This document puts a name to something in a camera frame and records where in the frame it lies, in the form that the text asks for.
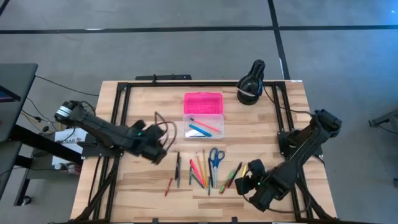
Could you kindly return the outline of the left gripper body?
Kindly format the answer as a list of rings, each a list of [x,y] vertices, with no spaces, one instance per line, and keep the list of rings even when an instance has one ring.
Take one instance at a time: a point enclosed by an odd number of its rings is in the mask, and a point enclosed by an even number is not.
[[[153,164],[159,164],[167,155],[160,140],[155,139],[155,134],[148,134],[143,120],[136,121],[132,126],[133,140],[130,153],[135,156],[142,156],[150,160]]]

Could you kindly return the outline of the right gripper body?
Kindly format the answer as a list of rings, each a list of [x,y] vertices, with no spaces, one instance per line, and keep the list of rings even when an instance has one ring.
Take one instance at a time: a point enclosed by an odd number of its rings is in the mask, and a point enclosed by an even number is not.
[[[278,193],[277,187],[272,186],[275,170],[266,171],[261,160],[256,159],[249,163],[249,171],[251,185],[256,190],[249,198],[249,202],[258,210],[265,212]]]

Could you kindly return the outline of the green mechanical pencil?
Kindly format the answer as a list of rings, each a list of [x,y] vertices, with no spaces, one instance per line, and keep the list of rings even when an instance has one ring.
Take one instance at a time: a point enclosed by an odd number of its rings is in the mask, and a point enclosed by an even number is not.
[[[219,190],[219,194],[222,194],[222,193],[225,191],[225,189],[227,188],[227,186],[228,186],[230,180],[232,179],[234,173],[235,173],[235,170],[233,169],[233,170],[231,170],[231,172],[228,174],[227,179],[224,181],[223,185],[221,186],[221,188],[220,188],[220,190]]]

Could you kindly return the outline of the blue-handled scissors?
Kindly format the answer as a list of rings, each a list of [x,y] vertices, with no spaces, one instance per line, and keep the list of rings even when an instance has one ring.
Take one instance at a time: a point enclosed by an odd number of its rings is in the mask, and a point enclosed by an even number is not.
[[[214,189],[217,188],[218,184],[218,167],[220,162],[224,159],[225,157],[225,152],[219,150],[218,148],[214,147],[211,149],[209,158],[211,159],[211,166],[213,170],[213,183],[214,183]]]

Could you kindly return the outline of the yellow pencil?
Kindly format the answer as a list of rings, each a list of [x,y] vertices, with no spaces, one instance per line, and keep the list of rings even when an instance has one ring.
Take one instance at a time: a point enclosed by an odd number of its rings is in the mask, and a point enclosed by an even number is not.
[[[204,175],[205,175],[205,184],[206,187],[209,187],[209,183],[208,183],[208,172],[207,172],[207,168],[206,168],[206,155],[205,155],[205,150],[202,150],[202,154],[203,154],[203,168],[204,168]]]

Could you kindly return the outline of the orange pencil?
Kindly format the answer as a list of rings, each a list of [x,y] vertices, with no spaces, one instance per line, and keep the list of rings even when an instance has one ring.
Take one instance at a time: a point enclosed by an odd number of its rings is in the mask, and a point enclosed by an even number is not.
[[[201,166],[201,161],[200,161],[200,158],[199,158],[198,151],[195,153],[195,155],[196,155],[198,167],[199,167],[199,170],[200,170],[200,176],[201,176],[201,179],[203,181],[203,186],[206,188],[207,187],[207,183],[206,183],[205,176],[204,176],[204,173],[203,173],[203,169],[202,169],[202,166]]]

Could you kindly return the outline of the pink-lidded clear supply box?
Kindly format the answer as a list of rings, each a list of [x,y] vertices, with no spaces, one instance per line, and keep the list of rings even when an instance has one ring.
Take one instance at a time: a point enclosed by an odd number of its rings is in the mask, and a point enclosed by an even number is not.
[[[194,123],[190,118],[196,119],[219,129],[218,133],[200,124]],[[202,133],[189,127],[195,125],[212,137],[206,137]],[[224,138],[224,116],[223,116],[223,95],[213,92],[190,92],[184,96],[183,104],[183,136],[187,139],[222,139]]]

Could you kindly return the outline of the black mounting bar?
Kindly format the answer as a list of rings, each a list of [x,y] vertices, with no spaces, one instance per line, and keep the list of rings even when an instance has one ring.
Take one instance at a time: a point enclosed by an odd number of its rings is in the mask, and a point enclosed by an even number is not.
[[[145,76],[136,76],[135,80],[143,81],[150,80],[152,82],[156,82],[157,80],[192,80],[192,76],[189,74],[170,74],[170,75],[145,75]]]

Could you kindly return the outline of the black desk lamp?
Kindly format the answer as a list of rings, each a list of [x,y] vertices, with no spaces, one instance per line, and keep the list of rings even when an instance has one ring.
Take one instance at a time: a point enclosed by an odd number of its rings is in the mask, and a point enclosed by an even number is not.
[[[263,60],[255,60],[248,74],[237,82],[237,98],[242,104],[256,104],[262,95],[265,67],[266,64]]]

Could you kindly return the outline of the black desk base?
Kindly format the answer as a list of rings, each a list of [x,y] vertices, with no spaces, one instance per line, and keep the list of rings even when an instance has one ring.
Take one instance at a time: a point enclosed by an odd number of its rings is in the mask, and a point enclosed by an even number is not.
[[[22,144],[28,145],[34,149],[40,149],[47,152],[53,156],[57,156],[66,161],[73,162],[78,165],[83,164],[81,159],[81,154],[63,146],[61,143],[57,143],[51,139],[46,138],[40,134],[36,134],[22,126],[15,125],[10,133],[10,140],[19,141]],[[27,205],[24,203],[24,199],[27,197],[26,191],[29,186],[30,179],[28,178],[29,172],[33,170],[32,163],[34,158],[27,158],[22,156],[17,156],[15,160],[15,165],[19,167],[26,168],[24,177],[19,187],[14,206]]]

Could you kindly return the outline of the gray metal stand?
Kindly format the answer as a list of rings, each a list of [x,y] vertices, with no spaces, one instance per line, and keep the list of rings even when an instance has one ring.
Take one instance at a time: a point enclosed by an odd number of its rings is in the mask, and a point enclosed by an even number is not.
[[[398,109],[394,109],[378,118],[371,119],[368,123],[372,128],[381,128],[388,133],[398,135]],[[389,123],[391,125],[391,129],[383,128],[382,124],[384,123]]]

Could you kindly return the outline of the dark gray desk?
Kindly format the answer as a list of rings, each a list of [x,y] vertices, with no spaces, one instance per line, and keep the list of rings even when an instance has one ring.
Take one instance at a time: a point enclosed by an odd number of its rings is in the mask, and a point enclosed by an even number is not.
[[[5,88],[20,99],[0,100],[0,142],[7,141],[29,94],[38,69],[36,63],[0,63],[0,92]]]

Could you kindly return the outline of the laptop with blue screen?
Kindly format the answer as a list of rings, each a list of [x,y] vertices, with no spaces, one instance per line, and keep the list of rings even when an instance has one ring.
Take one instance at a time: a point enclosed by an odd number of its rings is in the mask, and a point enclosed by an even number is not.
[[[0,103],[20,101],[21,97],[0,85]]]

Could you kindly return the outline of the black aluminium table frame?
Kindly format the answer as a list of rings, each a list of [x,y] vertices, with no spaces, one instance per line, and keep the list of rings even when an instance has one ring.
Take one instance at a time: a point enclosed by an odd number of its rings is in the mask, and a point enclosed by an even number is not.
[[[116,189],[111,211],[112,222],[149,222],[157,218],[160,222],[230,222],[236,217],[241,222],[289,222],[294,220],[291,196],[273,201],[271,209],[260,212],[246,199],[236,193],[234,187],[222,194],[213,189],[210,196],[195,181],[188,183],[190,159],[198,166],[195,153],[198,151],[203,164],[202,150],[206,158],[214,147],[226,155],[219,166],[218,182],[224,183],[231,170],[243,164],[260,159],[270,169],[284,158],[279,152],[277,132],[279,121],[285,129],[291,126],[304,128],[310,118],[307,96],[303,83],[287,81],[286,91],[291,116],[285,111],[277,113],[267,95],[260,97],[252,106],[241,104],[235,86],[219,82],[192,81],[186,85],[173,83],[171,86],[148,86],[135,82],[130,91],[128,103],[114,105],[116,81],[102,84],[96,114],[105,119],[119,119],[126,113],[126,124],[132,125],[138,119],[152,123],[154,114],[160,113],[166,120],[173,121],[178,128],[175,143],[160,164],[152,164],[142,157],[126,154],[119,162]],[[223,95],[224,138],[184,138],[183,100],[188,92],[213,92]],[[175,180],[177,153],[180,152],[180,188]],[[164,197],[169,180],[173,178],[170,190]]]

